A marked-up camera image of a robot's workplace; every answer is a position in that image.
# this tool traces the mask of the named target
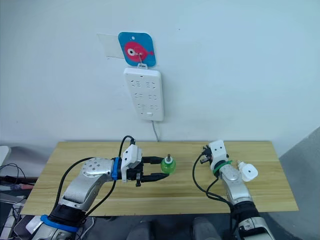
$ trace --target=green plastic bottle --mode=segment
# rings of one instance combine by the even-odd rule
[[[164,174],[173,174],[176,170],[176,161],[170,154],[161,162],[161,169]]]

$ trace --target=wooden table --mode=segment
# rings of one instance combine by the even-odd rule
[[[93,213],[93,216],[209,214],[228,213],[222,202],[208,199],[192,180],[192,167],[207,142],[136,142],[143,156],[165,157],[170,153],[176,160],[176,171],[157,182],[122,183],[118,180],[112,195]],[[86,157],[112,158],[118,155],[119,142],[59,142],[36,182],[22,214],[49,214],[55,202],[60,179],[74,162]],[[227,141],[225,146],[233,164],[235,160],[253,164],[259,175],[246,183],[260,212],[297,211],[298,207],[273,145],[269,141]],[[81,164],[67,176],[62,193],[80,172]],[[159,173],[160,165],[144,165],[144,173]],[[199,164],[196,179],[206,188],[214,179],[209,163]],[[94,204],[109,191],[112,183],[105,183]],[[219,180],[211,189],[226,196]]]

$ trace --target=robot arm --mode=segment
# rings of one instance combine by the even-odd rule
[[[97,197],[101,186],[117,180],[126,183],[136,181],[140,187],[144,182],[155,182],[166,178],[169,174],[152,173],[144,175],[144,163],[160,164],[163,158],[142,157],[142,150],[131,144],[121,157],[112,159],[93,157],[84,161],[79,175],[70,183],[49,216],[41,216],[43,224],[32,240],[71,240],[75,238],[79,226],[86,217]]]
[[[228,161],[225,144],[214,141],[204,147],[206,156],[201,163],[210,162],[210,169],[220,177],[226,190],[228,201],[232,203],[231,215],[238,222],[239,235],[244,240],[275,240],[266,221],[260,217],[241,173]]]

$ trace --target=blue sticker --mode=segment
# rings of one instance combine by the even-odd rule
[[[129,65],[137,66],[140,59],[148,67],[156,65],[154,45],[149,34],[123,31],[119,33],[118,39],[124,59]]]

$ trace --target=power strip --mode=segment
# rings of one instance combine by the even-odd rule
[[[139,117],[145,120],[162,121],[164,104],[160,72],[127,67],[123,74]]]

